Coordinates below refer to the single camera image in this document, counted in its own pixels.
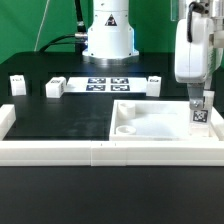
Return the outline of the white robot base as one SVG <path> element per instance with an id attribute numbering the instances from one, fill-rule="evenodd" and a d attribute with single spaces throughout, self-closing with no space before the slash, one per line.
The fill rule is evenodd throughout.
<path id="1" fill-rule="evenodd" d="M 87 35 L 88 45 L 82 52 L 86 62 L 122 65 L 138 60 L 129 0 L 93 0 L 93 23 Z"/>

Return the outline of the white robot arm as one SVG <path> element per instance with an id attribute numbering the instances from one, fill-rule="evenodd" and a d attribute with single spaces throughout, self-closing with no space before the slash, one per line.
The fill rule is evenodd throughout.
<path id="1" fill-rule="evenodd" d="M 205 108 L 204 92 L 224 53 L 224 0 L 178 0 L 174 74 L 185 83 L 191 110 Z"/>

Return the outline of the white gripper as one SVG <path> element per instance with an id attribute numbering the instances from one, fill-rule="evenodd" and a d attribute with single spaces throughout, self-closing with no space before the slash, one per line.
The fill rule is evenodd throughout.
<path id="1" fill-rule="evenodd" d="M 187 41 L 187 20 L 178 22 L 175 42 L 175 78 L 188 83 L 191 110 L 204 107 L 204 84 L 220 65 L 220 50 L 213 45 L 214 22 L 209 18 L 192 19 L 192 41 Z"/>

